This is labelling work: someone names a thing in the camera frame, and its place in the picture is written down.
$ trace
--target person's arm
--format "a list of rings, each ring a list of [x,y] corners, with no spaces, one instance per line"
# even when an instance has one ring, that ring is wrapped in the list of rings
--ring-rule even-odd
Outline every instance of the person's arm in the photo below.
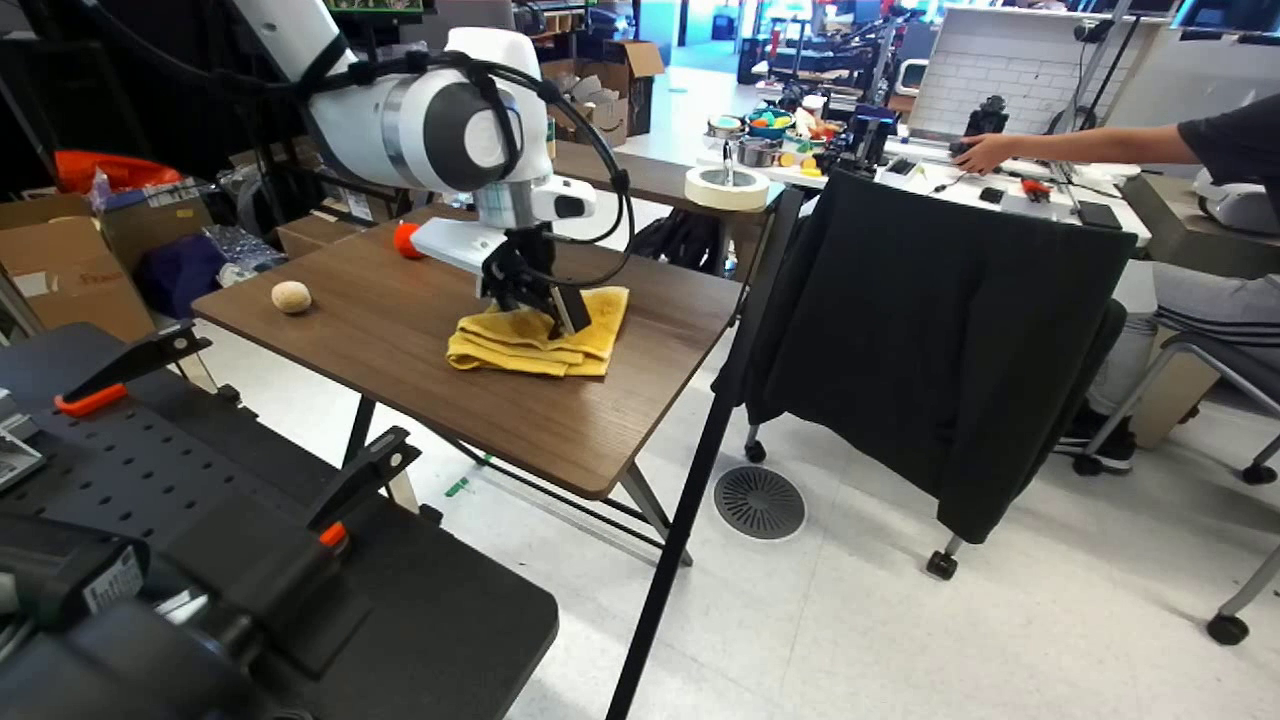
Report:
[[[1002,159],[1042,165],[1194,165],[1174,126],[1090,126],[1068,134],[973,134],[955,157],[966,171],[992,171]]]

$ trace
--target small ball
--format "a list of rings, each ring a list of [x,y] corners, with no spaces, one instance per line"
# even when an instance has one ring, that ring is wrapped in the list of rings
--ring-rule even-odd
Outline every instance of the small ball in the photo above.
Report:
[[[278,282],[273,286],[273,304],[277,304],[277,312],[284,312],[284,314],[300,314],[300,312],[306,312],[317,299],[313,299],[306,282],[300,282],[300,278],[278,278]]]

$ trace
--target caster wheel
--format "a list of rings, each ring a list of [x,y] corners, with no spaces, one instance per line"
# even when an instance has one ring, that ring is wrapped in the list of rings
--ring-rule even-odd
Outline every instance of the caster wheel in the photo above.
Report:
[[[1210,614],[1202,626],[1215,645],[1244,645],[1249,637],[1249,625],[1240,614]]]
[[[1105,463],[1098,463],[1094,454],[1076,454],[1076,458],[1071,458],[1071,472],[1076,472],[1076,477],[1098,477]]]
[[[745,453],[747,453],[750,463],[764,463],[764,458],[768,458],[768,453],[764,453],[761,439],[747,439]]]
[[[215,387],[210,400],[221,405],[225,417],[239,410],[239,392],[230,384]]]
[[[1237,472],[1244,485],[1276,485],[1276,472],[1267,463],[1249,463]]]
[[[922,566],[937,578],[951,578],[958,564],[955,564],[955,556],[932,550]]]

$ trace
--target yellow cloth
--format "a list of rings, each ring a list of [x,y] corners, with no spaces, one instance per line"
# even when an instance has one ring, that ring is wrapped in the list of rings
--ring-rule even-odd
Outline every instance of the yellow cloth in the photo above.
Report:
[[[451,368],[500,368],[529,374],[604,374],[629,314],[629,286],[588,286],[590,322],[550,339],[545,312],[474,312],[448,334]]]

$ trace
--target person's hand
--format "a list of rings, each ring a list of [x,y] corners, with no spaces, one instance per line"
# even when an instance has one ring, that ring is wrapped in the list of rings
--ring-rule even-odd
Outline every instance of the person's hand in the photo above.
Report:
[[[964,134],[964,153],[955,157],[955,165],[964,171],[992,171],[1002,159],[1011,159],[1011,141],[1006,134]]]

